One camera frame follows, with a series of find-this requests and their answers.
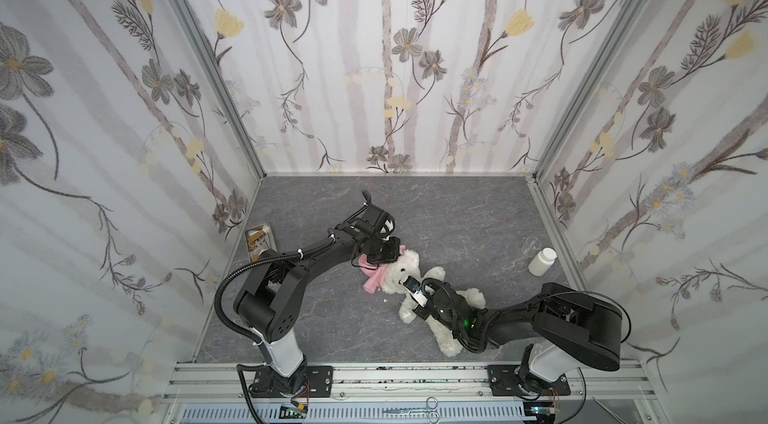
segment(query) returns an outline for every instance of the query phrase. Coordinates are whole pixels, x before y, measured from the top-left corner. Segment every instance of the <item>table surface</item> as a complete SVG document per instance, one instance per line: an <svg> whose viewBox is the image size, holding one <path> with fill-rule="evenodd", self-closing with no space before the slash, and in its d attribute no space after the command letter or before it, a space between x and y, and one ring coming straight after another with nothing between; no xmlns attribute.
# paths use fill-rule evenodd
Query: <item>table surface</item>
<svg viewBox="0 0 768 424"><path fill-rule="evenodd" d="M247 224L268 223L278 250L295 250L322 239L357 210L364 189L394 216L395 235L418 252L422 274L443 266L447 282L455 289L477 287L489 308L526 300L545 282L567 285L559 262L543 277L527 270L536 251L551 244L523 177L267 177ZM238 246L232 269L248 262L244 243ZM244 279L230 284L223 299L224 311L237 323L232 303ZM366 279L359 269L340 264L307 286L293 329L310 362L520 360L531 342L512 341L482 354L462 350L448 358L426 323L400 320L404 295L369 294L362 288ZM197 362L261 359L247 338L212 316Z"/></svg>

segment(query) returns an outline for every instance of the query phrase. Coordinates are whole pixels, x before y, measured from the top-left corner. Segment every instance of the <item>teddy bear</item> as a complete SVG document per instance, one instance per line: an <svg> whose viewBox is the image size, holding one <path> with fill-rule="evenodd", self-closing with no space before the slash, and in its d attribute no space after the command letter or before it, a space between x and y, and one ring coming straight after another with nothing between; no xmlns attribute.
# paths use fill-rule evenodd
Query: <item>teddy bear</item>
<svg viewBox="0 0 768 424"><path fill-rule="evenodd" d="M364 285L368 292L374 293L377 288L381 288L381 290L388 294L406 295L406 298L400 305L399 315L402 322L410 324L416 318L416 313L413 312L413 308L417 306L417 303L411 298L411 295L402 283L406 282L406 279L408 279L409 276L414 277L418 281L422 281L428 277L443 280L446 277L446 270L440 266L432 267L424 273L424 276L422 276L418 268L417 252L408 249L400 254L401 256L398 257L396 262L380 265L376 268L368 267L367 261L364 258L365 256L363 256L360 259L360 268L370 277L369 281ZM485 308L485 296L474 287L466 290L457 290L456 294L464 297L467 304L472 307L477 309ZM461 352L462 344L453 338L450 329L437 322L431 316L426 319L426 322L429 329L435 334L437 345L443 354L447 357L453 357Z"/></svg>

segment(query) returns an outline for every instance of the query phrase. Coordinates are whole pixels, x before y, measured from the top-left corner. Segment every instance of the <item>white bottle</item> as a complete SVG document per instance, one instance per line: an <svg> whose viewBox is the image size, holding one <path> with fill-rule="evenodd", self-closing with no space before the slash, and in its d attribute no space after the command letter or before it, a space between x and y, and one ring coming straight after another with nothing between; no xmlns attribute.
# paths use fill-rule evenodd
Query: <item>white bottle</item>
<svg viewBox="0 0 768 424"><path fill-rule="evenodd" d="M528 265L528 271L537 277L544 275L557 258L558 253L554 252L554 249L544 247Z"/></svg>

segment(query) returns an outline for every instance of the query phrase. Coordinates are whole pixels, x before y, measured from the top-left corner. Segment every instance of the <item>pink scarf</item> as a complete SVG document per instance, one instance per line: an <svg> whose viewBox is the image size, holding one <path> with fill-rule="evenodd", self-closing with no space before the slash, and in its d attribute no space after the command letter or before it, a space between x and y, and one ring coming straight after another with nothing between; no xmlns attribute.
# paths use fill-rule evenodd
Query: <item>pink scarf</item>
<svg viewBox="0 0 768 424"><path fill-rule="evenodd" d="M400 255L402 256L404 253L406 253L406 247L400 246ZM386 271L391 264L379 265L379 268L377 269L373 264L368 264L368 256L365 254L360 256L360 259L357 262L360 264L360 270L369 277L366 283L362 285L362 288L370 294L375 293L376 290L384 284Z"/></svg>

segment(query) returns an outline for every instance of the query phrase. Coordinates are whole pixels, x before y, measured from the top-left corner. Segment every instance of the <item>wallpapered wall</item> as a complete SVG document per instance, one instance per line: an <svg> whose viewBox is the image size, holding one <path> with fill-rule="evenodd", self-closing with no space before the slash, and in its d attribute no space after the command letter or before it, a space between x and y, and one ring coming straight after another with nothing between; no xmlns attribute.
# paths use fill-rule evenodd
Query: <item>wallpapered wall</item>
<svg viewBox="0 0 768 424"><path fill-rule="evenodd" d="M624 0L190 0L267 171L530 171Z"/></svg>
<svg viewBox="0 0 768 424"><path fill-rule="evenodd" d="M256 181L166 0L0 24L0 414L157 421Z"/></svg>
<svg viewBox="0 0 768 424"><path fill-rule="evenodd" d="M651 0L542 180L677 424L768 411L766 75L768 0Z"/></svg>

